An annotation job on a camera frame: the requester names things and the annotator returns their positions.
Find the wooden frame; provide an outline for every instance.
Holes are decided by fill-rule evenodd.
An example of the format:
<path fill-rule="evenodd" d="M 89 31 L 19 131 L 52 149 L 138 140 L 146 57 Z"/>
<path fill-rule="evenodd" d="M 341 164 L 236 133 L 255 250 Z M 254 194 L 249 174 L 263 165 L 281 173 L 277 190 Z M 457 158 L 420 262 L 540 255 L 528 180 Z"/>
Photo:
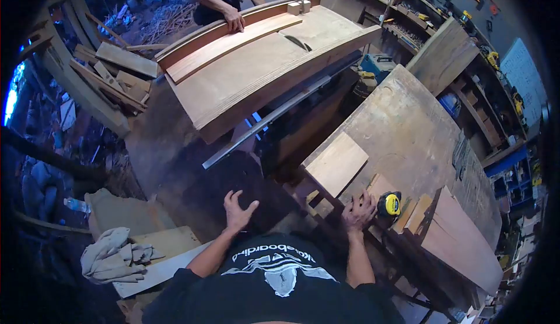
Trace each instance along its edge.
<path fill-rule="evenodd" d="M 246 9 L 241 12 L 241 15 L 245 19 L 246 25 L 251 25 L 261 20 L 274 17 L 275 15 L 287 13 L 288 3 L 294 1 L 295 0 L 278 0 L 270 2 Z M 310 1 L 312 7 L 321 4 L 321 0 Z M 218 20 L 172 43 L 168 48 L 156 54 L 156 62 L 158 62 L 160 67 L 165 71 L 192 52 L 227 34 L 229 34 L 227 23 L 225 20 Z"/>

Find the hand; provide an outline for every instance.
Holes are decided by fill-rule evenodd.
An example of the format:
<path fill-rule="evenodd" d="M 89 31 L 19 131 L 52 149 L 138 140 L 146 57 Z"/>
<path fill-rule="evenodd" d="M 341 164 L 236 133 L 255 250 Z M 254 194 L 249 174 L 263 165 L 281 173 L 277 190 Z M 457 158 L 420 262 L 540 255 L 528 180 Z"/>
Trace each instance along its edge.
<path fill-rule="evenodd" d="M 367 190 L 363 190 L 362 196 L 363 202 L 360 203 L 360 196 L 354 195 L 342 212 L 342 220 L 349 236 L 360 235 L 377 210 L 374 199 Z"/>
<path fill-rule="evenodd" d="M 223 16 L 227 21 L 227 30 L 229 32 L 240 31 L 243 32 L 243 27 L 245 27 L 245 20 L 240 12 L 234 7 L 230 6 L 224 13 Z"/>
<path fill-rule="evenodd" d="M 237 201 L 242 193 L 242 190 L 236 192 L 235 194 L 233 190 L 230 190 L 223 200 L 223 207 L 226 209 L 226 229 L 234 234 L 241 232 L 243 228 L 245 228 L 247 223 L 249 223 L 253 212 L 255 212 L 257 207 L 259 207 L 259 201 L 255 200 L 246 210 L 243 210 Z"/>

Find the tape measure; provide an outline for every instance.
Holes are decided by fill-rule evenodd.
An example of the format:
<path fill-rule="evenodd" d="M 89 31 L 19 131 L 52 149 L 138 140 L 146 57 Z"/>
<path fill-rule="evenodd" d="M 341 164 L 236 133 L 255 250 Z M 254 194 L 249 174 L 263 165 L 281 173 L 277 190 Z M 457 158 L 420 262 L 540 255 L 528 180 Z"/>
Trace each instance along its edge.
<path fill-rule="evenodd" d="M 400 191 L 387 192 L 379 197 L 377 210 L 381 216 L 398 217 L 400 215 Z"/>

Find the whiteboard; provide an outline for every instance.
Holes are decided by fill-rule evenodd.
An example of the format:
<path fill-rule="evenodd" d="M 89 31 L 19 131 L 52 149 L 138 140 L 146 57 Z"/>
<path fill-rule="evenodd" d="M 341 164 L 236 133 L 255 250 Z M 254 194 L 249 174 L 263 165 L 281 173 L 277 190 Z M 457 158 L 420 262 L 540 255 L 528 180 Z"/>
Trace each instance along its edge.
<path fill-rule="evenodd" d="M 540 121 L 540 108 L 546 103 L 547 94 L 535 63 L 520 38 L 514 41 L 500 62 L 500 70 L 523 97 L 523 115 L 527 119 L 527 125 L 531 127 Z"/>

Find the plastic bottle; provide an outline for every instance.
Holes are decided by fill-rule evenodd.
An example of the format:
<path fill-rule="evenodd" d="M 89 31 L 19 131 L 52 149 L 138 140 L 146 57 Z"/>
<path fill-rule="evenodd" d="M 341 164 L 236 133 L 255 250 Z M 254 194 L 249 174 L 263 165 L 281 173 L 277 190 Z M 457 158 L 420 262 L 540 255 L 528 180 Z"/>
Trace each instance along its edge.
<path fill-rule="evenodd" d="M 91 213 L 91 207 L 86 202 L 73 197 L 64 198 L 64 204 L 71 210 Z"/>

